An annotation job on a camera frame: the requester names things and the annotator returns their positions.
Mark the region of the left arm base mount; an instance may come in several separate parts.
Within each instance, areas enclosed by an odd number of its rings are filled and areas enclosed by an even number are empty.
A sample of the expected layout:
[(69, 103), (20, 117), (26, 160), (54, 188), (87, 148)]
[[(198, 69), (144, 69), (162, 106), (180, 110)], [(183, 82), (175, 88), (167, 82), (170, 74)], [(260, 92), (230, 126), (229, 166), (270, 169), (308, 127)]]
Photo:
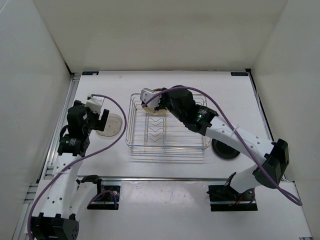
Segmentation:
[(96, 196), (87, 205), (88, 210), (118, 210), (121, 186), (104, 185), (103, 179), (98, 175), (86, 175), (76, 180), (78, 187), (84, 183), (92, 183), (96, 186)]

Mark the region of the clear glass plate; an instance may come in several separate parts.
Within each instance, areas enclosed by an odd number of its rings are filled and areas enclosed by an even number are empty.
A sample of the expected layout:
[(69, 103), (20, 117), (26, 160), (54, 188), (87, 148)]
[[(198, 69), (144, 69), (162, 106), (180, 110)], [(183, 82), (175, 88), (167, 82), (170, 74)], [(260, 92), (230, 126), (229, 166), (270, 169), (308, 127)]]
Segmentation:
[(97, 134), (103, 137), (114, 137), (122, 129), (123, 120), (118, 114), (110, 113), (108, 115), (103, 131), (96, 130)]

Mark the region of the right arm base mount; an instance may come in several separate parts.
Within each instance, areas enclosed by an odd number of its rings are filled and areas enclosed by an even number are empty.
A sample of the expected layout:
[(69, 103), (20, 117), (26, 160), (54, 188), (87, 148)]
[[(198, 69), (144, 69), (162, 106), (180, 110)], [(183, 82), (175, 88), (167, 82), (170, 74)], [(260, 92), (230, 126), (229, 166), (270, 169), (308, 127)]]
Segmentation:
[(209, 195), (211, 212), (258, 211), (254, 188), (235, 193), (224, 185), (209, 185), (206, 193)]

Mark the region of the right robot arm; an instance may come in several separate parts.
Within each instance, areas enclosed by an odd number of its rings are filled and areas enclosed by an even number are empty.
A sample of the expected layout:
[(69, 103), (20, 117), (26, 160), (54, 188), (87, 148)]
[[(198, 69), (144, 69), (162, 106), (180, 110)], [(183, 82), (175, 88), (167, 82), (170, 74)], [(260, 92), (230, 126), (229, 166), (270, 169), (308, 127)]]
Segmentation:
[(229, 176), (223, 187), (227, 198), (236, 200), (242, 193), (259, 186), (277, 189), (287, 198), (290, 196), (280, 187), (290, 162), (285, 140), (271, 141), (237, 128), (222, 110), (197, 104), (192, 88), (185, 86), (164, 89), (153, 104), (167, 109), (191, 132), (225, 144), (254, 162), (253, 166)]

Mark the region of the black round plate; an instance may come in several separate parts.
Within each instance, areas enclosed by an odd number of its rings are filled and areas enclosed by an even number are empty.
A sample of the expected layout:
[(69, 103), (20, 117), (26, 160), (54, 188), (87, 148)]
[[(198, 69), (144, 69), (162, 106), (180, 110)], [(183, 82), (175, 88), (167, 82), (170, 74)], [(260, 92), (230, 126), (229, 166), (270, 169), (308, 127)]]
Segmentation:
[(240, 152), (216, 139), (211, 140), (213, 152), (221, 159), (229, 161), (237, 158)]

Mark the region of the beige printed plate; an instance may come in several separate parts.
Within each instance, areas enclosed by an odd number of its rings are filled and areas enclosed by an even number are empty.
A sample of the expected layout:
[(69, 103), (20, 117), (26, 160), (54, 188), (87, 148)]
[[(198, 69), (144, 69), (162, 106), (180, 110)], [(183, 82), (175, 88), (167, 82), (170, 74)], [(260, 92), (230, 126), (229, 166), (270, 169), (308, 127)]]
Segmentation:
[[(151, 91), (152, 92), (161, 92), (163, 90), (165, 90), (166, 88), (163, 87), (163, 88), (155, 88), (155, 89), (152, 89)], [(143, 107), (144, 111), (152, 116), (162, 116), (164, 115), (168, 110), (166, 108), (150, 108), (150, 107)]]

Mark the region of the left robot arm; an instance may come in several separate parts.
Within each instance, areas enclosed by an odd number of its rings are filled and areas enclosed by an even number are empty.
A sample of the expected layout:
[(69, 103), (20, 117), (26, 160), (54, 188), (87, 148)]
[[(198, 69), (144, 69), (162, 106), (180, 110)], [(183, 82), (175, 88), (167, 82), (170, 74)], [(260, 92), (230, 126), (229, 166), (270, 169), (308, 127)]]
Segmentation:
[(27, 220), (31, 240), (75, 240), (79, 234), (80, 215), (72, 203), (77, 174), (90, 145), (93, 130), (103, 131), (109, 110), (102, 109), (104, 99), (93, 96), (86, 103), (75, 100), (67, 111), (67, 124), (59, 134), (55, 173), (51, 182), (34, 200), (36, 205), (45, 193), (45, 202), (36, 216)]

